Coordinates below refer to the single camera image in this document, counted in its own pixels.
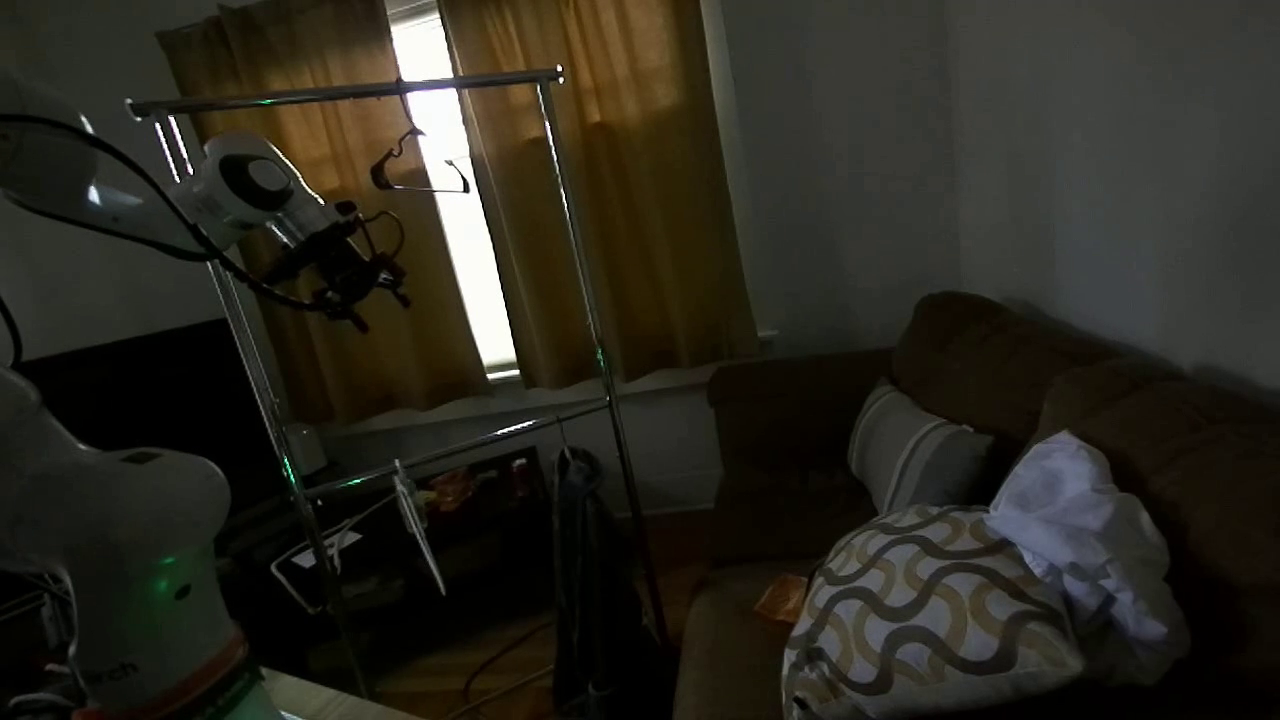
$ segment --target curtain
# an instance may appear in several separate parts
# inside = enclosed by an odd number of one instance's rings
[[[398,52],[386,0],[265,0],[222,10],[214,19],[162,31],[183,98],[258,98],[280,90],[386,85]],[[363,419],[387,410],[429,410],[483,389],[480,351],[458,291],[438,202],[429,192],[375,192],[367,170],[410,131],[400,98],[334,102],[258,113],[203,113],[199,137],[258,131],[325,202],[392,211],[405,227],[400,270],[410,309],[375,291],[360,304],[367,332],[318,312],[265,304],[288,411],[307,424]],[[398,172],[423,172],[418,148]],[[398,244],[398,225],[375,225],[375,244]],[[261,271],[277,250],[249,244]]]
[[[566,64],[566,130],[599,321],[620,375],[753,350],[702,4],[442,0],[458,72]],[[470,131],[498,232],[522,374],[591,374],[552,170],[529,90],[470,91]]]

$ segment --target white cloth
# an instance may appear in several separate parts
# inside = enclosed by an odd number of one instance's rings
[[[1079,436],[1032,444],[995,491],[987,524],[1064,592],[1095,681],[1157,684],[1188,653],[1183,617],[1165,586],[1165,537]]]

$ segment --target couch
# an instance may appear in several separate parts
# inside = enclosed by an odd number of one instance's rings
[[[788,626],[753,605],[875,515],[850,473],[850,436],[880,379],[993,436],[972,503],[993,501],[1032,439],[1068,429],[1107,458],[1168,540],[1193,653],[1157,690],[1079,681],[972,716],[1280,716],[1280,411],[1037,312],[936,291],[895,350],[743,360],[711,375],[725,484],[711,569],[679,627],[678,720],[782,716]]]

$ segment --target window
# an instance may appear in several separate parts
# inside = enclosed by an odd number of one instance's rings
[[[429,4],[392,10],[392,46],[405,82],[458,76],[442,11]],[[410,117],[420,130],[420,154],[442,203],[451,271],[494,379],[515,375],[510,304],[494,255],[494,232],[480,210],[470,130],[458,91],[414,91]]]

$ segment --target white robot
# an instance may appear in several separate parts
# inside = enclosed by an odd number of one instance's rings
[[[330,210],[265,142],[207,143],[196,177],[164,202],[113,187],[100,154],[82,117],[0,72],[7,202],[188,255],[215,255],[244,225],[271,227],[288,250],[286,271],[325,278],[330,298],[314,309],[330,317],[352,317],[363,291],[398,286],[387,260],[347,244],[360,219]],[[225,515],[215,464],[90,448],[0,370],[0,569],[68,592],[68,667],[97,716],[280,716],[222,601],[214,540]]]

